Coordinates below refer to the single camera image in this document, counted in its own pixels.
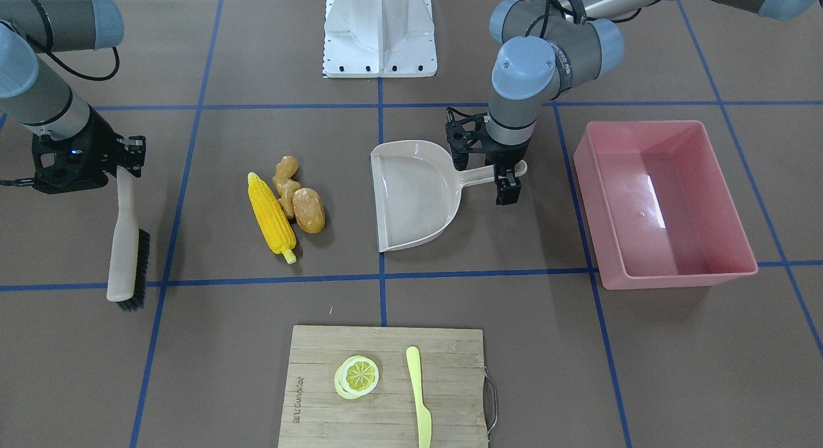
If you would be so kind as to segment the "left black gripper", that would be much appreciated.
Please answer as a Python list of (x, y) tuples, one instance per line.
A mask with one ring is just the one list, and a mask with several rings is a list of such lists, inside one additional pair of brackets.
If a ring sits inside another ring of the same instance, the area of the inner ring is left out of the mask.
[[(465, 114), (458, 109), (446, 109), (445, 135), (453, 166), (466, 169), (471, 154), (485, 156), (486, 166), (497, 169), (514, 168), (525, 157), (531, 140), (527, 138), (517, 145), (505, 145), (496, 141), (486, 130), (486, 125), (495, 122), (486, 113)], [(522, 184), (515, 172), (496, 172), (496, 204), (506, 206), (517, 204)]]

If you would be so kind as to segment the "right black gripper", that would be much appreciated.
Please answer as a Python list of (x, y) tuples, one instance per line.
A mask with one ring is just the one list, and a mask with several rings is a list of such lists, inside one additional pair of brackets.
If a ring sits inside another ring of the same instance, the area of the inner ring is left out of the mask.
[(147, 139), (124, 137), (94, 109), (79, 134), (55, 141), (32, 139), (35, 175), (33, 187), (46, 194), (94, 190), (106, 186), (109, 176), (129, 173), (141, 177)]

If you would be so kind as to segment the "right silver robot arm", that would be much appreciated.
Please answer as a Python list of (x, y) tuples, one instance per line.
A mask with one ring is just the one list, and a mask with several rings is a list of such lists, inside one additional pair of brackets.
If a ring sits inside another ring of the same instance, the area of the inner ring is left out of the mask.
[(32, 132), (35, 171), (2, 181), (46, 194), (93, 190), (116, 179), (128, 197), (145, 163), (146, 140), (124, 137), (54, 70), (87, 81), (111, 76), (77, 72), (58, 54), (116, 50), (125, 34), (114, 0), (1, 0), (1, 105), (4, 114)]

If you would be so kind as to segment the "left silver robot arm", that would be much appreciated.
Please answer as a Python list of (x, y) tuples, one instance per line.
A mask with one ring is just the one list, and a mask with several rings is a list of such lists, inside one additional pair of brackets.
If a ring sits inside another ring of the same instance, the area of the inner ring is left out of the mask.
[[(523, 161), (544, 103), (611, 72), (625, 55), (619, 24), (641, 10), (676, 0), (504, 0), (492, 12), (490, 34), (500, 50), (485, 113), (450, 107), (445, 134), (455, 169), (485, 156), (496, 203), (515, 204)], [(770, 19), (787, 20), (821, 0), (708, 0)]]

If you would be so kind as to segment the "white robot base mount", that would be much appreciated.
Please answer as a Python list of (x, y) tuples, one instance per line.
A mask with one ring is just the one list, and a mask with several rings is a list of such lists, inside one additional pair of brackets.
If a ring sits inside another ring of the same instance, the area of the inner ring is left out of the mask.
[(325, 0), (324, 10), (323, 76), (437, 73), (432, 0)]

